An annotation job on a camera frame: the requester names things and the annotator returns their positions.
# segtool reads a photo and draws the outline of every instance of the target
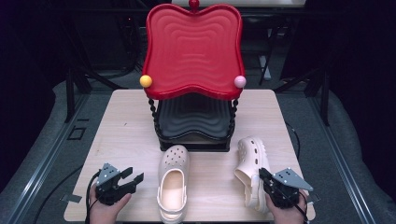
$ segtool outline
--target pink ball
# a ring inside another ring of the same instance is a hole
[[[243,76],[237,76],[233,81],[233,83],[237,88],[244,88],[245,85],[247,84],[247,80]]]

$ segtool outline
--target black cable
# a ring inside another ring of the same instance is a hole
[[[33,223],[35,224],[38,220],[38,217],[40,216],[41,210],[43,210],[44,205],[46,204],[46,202],[49,200],[50,196],[52,195],[53,192],[55,192],[55,190],[57,188],[59,188],[64,181],[66,181],[70,176],[72,176],[73,174],[75,174],[78,170],[80,170],[82,168],[82,165],[80,165],[76,170],[74,170],[72,173],[70,173],[67,177],[65,177],[57,186],[55,186],[55,188],[49,193],[49,195],[46,197],[46,199],[44,199],[44,202],[40,205],[40,207],[38,208],[38,212],[37,214],[35,214],[35,219],[33,220]]]
[[[87,216],[85,216],[85,223],[86,224],[90,224],[90,211],[91,211],[91,207],[90,207],[90,190],[91,190],[92,182],[93,182],[93,180],[96,177],[99,176],[100,172],[101,172],[101,170],[99,169],[99,171],[92,176],[92,178],[90,180],[90,183],[88,184],[88,187],[87,187],[87,194],[85,195],[85,206],[87,208]]]
[[[301,146],[300,146],[300,138],[298,137],[298,134],[294,130],[294,128],[291,127],[291,125],[289,123],[287,123],[286,121],[285,121],[285,123],[286,123],[287,126],[289,126],[291,128],[291,130],[293,131],[294,135],[296,136],[296,140],[297,140],[297,152],[296,152],[296,155],[297,155],[297,160],[299,160],[300,159],[300,148],[301,148]]]

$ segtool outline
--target clog strap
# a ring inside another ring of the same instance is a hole
[[[260,176],[252,175],[251,176],[251,191],[249,188],[245,187],[245,206],[254,208],[259,204],[259,185],[260,185]]]
[[[182,210],[184,209],[184,207],[186,206],[186,202],[187,202],[187,191],[186,191],[186,186],[184,186],[183,188],[183,205],[180,207],[180,209],[177,210],[170,210],[170,209],[166,209],[163,207],[163,205],[161,204],[161,187],[158,187],[158,194],[157,194],[157,203],[160,206],[160,209],[163,210],[166,214],[170,214],[170,215],[178,215],[182,212]]]

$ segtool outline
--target clog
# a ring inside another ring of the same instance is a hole
[[[234,174],[245,185],[245,206],[258,212],[267,213],[263,182],[259,169],[264,167],[270,171],[265,146],[260,137],[249,136],[238,142],[239,164]]]
[[[169,147],[159,166],[157,201],[161,220],[165,224],[180,223],[186,216],[189,151],[182,145]]]

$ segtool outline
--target red knob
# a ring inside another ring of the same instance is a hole
[[[199,7],[199,0],[189,0],[189,6],[192,12],[196,12]]]

